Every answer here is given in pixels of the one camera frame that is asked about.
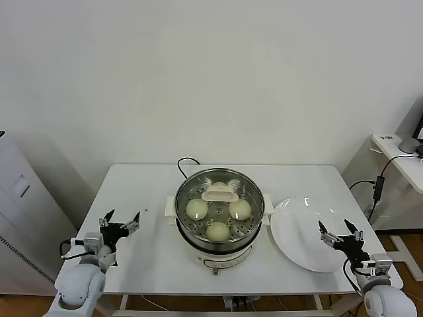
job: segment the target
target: white plate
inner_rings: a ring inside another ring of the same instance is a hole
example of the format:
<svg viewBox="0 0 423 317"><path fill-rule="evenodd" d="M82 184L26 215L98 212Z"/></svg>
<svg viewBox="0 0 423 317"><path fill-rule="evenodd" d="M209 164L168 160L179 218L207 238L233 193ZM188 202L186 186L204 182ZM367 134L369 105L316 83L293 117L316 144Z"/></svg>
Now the white plate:
<svg viewBox="0 0 423 317"><path fill-rule="evenodd" d="M350 234L344 219L333 208L306 197L286 199L276 206L270 228L279 249L291 261L310 271L338 271L346 256L320 239L319 220L329 232Z"/></svg>

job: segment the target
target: white desk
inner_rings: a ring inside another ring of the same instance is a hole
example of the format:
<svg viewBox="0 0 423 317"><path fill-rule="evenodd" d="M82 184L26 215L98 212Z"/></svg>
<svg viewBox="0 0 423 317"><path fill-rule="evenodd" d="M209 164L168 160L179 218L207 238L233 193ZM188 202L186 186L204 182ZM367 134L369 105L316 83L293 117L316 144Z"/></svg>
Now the white desk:
<svg viewBox="0 0 423 317"><path fill-rule="evenodd" d="M371 136L371 139L375 142L375 144L381 149L383 154L386 155L388 159L391 159L398 155L408 155L402 152L398 145L401 143L401 139L398 135L394 133L375 133ZM410 156L416 156L418 153L409 154ZM397 158L392 161L392 163L398 171L407 179L408 183L420 194L423 194L423 163L416 159L411 158ZM407 193L408 190L405 189L401 191L399 194L399 198L397 202L400 201L400 198L407 200ZM401 204L391 206L392 211L394 212L401 212ZM380 217L376 220L373 226L378 229L380 224L383 223L383 218ZM423 272L419 268L416 260L412 257L411 253L408 251L407 247L405 246L404 242L401 240L400 236L391 236L391 240L393 241L395 247L398 251L388 252L388 255L394 262L404 262L408 269L410 270L413 278L416 281L423 281Z"/></svg>
<svg viewBox="0 0 423 317"><path fill-rule="evenodd" d="M209 168L206 165L182 165L190 175ZM317 197L364 230L364 249L382 253L384 249L333 166L222 166L250 176L262 192L270 194L276 206L282 200L302 195ZM118 267L106 273L106 294L130 295L308 295L353 293L342 270L314 273L291 262L272 242L263 227L253 244L252 253L234 268L212 272L191 262L185 241L176 227L164 217L166 197L176 193L184 178L176 165L112 166L77 235L98 232L98 219L115 209L112 221L126 222L141 211L141 228L117 245ZM64 263L61 276L78 259ZM403 282L392 267L393 286Z"/></svg>
<svg viewBox="0 0 423 317"><path fill-rule="evenodd" d="M394 133L375 133L371 136L371 139L388 159L398 155L418 155L417 153L407 154L402 152L398 148L402 139ZM417 158L415 160L410 158L396 158L391 164L398 168L398 171L418 193L423 194L423 163Z"/></svg>

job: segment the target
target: wooden floor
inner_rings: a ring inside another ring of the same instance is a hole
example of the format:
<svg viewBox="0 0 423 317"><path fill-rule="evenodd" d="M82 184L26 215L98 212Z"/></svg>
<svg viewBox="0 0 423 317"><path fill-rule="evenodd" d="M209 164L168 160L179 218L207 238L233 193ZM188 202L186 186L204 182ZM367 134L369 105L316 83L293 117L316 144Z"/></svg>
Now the wooden floor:
<svg viewBox="0 0 423 317"><path fill-rule="evenodd" d="M414 256L418 265L423 269L423 241L418 234L402 235L404 243ZM386 251L395 251L395 247L388 236L379 236ZM423 282L416 282L404 264L395 264L398 272L404 281L404 292L414 295L421 300L409 296L418 309L418 315L423 316ZM121 296L107 295L108 299L116 306L119 305ZM149 300L176 311L226 311L221 297L165 297L165 296L148 296ZM279 299L288 310L304 310L314 309L314 301L312 297L306 296L280 296ZM332 301L336 302L338 296L333 295ZM324 308L330 306L329 296L321 296ZM30 296L3 296L0 297L0 317L41 317L47 312L52 302L50 297L30 297ZM276 311L285 310L275 296L262 297L260 300L254 301L254 307L257 311ZM146 302L139 296L131 296L128 301L127 309L132 310L160 310L156 306ZM253 311L251 304L247 304L247 310ZM356 309L352 311L352 315L356 315ZM102 314L95 312L94 317L102 317ZM367 316L363 306L357 316Z"/></svg>

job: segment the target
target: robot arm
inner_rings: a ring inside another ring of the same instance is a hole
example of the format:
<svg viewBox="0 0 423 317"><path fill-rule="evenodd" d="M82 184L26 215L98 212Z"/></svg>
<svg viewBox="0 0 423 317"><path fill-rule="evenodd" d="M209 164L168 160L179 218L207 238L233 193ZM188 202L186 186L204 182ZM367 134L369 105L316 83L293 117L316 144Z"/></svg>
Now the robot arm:
<svg viewBox="0 0 423 317"><path fill-rule="evenodd" d="M387 254L372 254L362 250L363 231L345 219L349 236L337 236L328 232L319 221L321 240L331 248L345 253L351 263L351 271L356 276L361 289L364 306L370 317L417 317L417 310L400 289L391 286L388 274L392 260Z"/></svg>
<svg viewBox="0 0 423 317"><path fill-rule="evenodd" d="M53 303L44 317L89 317L106 284L106 271L116 263L116 244L139 228L139 213L128 223L110 223L114 210L100 219L100 233L89 232L83 241L85 252L78 265L63 276Z"/></svg>

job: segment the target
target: white wall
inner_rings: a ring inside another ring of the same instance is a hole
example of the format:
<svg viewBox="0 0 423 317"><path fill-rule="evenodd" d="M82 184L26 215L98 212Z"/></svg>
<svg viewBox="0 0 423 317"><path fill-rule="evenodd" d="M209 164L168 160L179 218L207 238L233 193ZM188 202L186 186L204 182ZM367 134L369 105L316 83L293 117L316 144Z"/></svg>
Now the white wall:
<svg viewBox="0 0 423 317"><path fill-rule="evenodd" d="M80 223L115 162L335 164L423 87L421 1L0 2L0 126Z"/></svg>

